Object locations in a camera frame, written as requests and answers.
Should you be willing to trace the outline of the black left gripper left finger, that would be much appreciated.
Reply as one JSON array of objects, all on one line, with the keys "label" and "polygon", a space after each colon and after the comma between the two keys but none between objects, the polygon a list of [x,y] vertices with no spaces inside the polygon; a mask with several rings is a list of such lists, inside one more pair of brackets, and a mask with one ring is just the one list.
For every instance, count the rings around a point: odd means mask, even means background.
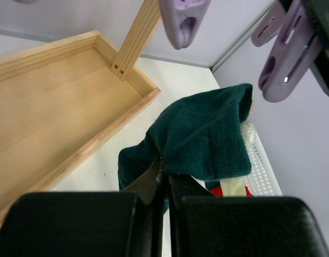
[{"label": "black left gripper left finger", "polygon": [[120,192],[22,195],[0,229],[0,256],[161,256],[161,164]]}]

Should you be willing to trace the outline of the purple round clip hanger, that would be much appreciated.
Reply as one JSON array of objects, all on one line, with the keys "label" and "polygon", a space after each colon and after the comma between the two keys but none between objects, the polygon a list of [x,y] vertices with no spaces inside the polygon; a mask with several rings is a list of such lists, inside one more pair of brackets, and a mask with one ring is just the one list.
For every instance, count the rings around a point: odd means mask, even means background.
[{"label": "purple round clip hanger", "polygon": [[[17,1],[22,32],[48,38],[97,29],[121,46],[130,35],[149,37],[146,55],[208,65],[264,7],[264,1]],[[271,102],[285,99],[320,52],[320,42],[298,1],[285,11],[276,1],[251,36],[276,41],[258,85]]]}]

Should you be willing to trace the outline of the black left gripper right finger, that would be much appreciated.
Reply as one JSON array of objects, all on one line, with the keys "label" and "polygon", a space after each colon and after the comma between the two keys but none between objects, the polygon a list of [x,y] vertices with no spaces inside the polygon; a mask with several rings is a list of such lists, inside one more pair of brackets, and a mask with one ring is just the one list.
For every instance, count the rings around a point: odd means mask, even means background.
[{"label": "black left gripper right finger", "polygon": [[173,256],[329,256],[309,207],[286,196],[217,197],[169,176]]}]

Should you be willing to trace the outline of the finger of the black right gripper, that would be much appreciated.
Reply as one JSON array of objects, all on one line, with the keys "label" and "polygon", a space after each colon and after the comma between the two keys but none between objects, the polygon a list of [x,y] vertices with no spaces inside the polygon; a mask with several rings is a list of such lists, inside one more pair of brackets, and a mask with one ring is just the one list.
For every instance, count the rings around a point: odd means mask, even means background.
[{"label": "finger of the black right gripper", "polygon": [[322,50],[314,61],[312,72],[329,97],[329,1],[302,1],[302,5],[322,45]]}]

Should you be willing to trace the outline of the green christmas sock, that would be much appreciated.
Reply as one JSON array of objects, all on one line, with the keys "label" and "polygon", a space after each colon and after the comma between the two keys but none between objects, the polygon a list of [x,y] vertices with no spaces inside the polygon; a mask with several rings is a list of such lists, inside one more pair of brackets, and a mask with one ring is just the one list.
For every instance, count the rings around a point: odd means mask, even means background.
[{"label": "green christmas sock", "polygon": [[189,175],[213,188],[221,179],[250,174],[251,163],[242,135],[253,87],[240,84],[181,98],[170,104],[135,146],[118,156],[118,183],[123,190],[156,157],[167,175]]}]

